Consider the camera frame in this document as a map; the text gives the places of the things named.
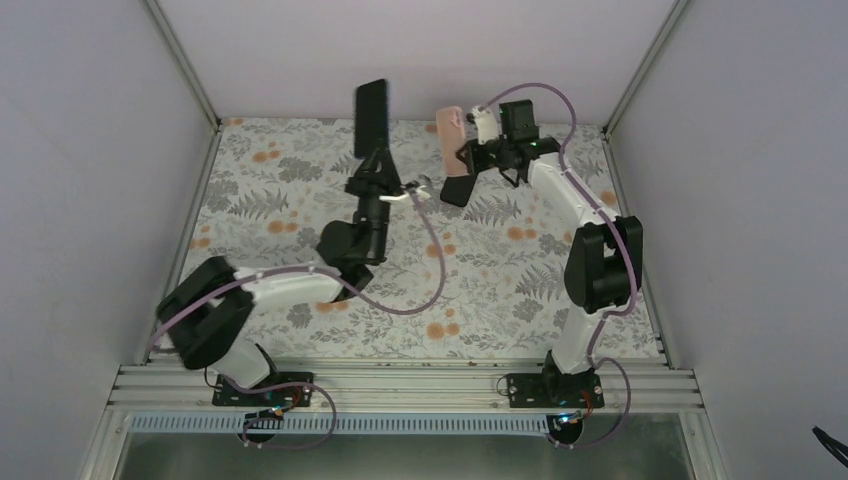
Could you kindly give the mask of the pink phone case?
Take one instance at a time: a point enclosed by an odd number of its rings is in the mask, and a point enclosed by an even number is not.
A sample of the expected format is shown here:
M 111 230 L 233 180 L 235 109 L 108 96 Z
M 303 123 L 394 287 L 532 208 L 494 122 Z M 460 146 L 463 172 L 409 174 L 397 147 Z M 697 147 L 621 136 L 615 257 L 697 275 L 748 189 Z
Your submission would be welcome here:
M 469 167 L 458 156 L 467 142 L 465 114 L 458 106 L 445 107 L 436 112 L 436 127 L 445 173 L 448 177 L 463 177 Z

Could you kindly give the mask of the black smartphone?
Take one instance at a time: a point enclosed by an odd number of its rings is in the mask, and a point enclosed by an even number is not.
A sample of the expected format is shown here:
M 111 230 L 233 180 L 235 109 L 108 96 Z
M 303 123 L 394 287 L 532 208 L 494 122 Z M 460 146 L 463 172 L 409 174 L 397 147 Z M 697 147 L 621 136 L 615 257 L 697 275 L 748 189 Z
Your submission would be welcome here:
M 359 85 L 354 93 L 354 156 L 365 159 L 387 147 L 388 139 L 388 81 L 378 79 Z

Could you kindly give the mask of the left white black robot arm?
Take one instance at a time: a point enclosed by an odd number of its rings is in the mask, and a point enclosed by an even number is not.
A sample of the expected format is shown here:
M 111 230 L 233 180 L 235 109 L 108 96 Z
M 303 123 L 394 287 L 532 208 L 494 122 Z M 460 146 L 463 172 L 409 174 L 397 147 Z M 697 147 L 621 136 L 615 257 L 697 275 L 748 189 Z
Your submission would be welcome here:
M 186 369 L 211 367 L 249 402 L 266 404 L 279 380 L 263 348 L 241 338 L 248 318 L 277 307 L 336 303 L 364 290 L 371 267 L 386 259 L 388 200 L 403 187 L 387 147 L 357 156 L 361 163 L 345 185 L 357 209 L 351 221 L 323 228 L 317 263 L 237 268 L 223 256 L 210 257 L 159 303 L 155 336 L 168 337 Z

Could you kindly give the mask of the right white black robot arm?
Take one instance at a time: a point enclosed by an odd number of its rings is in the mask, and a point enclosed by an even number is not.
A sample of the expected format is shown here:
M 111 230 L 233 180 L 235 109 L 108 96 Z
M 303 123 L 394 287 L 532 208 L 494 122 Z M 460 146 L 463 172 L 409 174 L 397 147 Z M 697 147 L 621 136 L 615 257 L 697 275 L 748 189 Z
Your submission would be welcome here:
M 541 373 L 544 399 L 565 407 L 592 389 L 594 347 L 605 321 L 633 308 L 641 288 L 642 224 L 616 214 L 590 191 L 569 165 L 564 143 L 541 135 L 531 101 L 502 103 L 496 112 L 475 106 L 464 116 L 477 132 L 456 151 L 469 175 L 492 168 L 501 175 L 515 171 L 510 184 L 533 188 L 572 233 L 563 274 L 571 306 Z

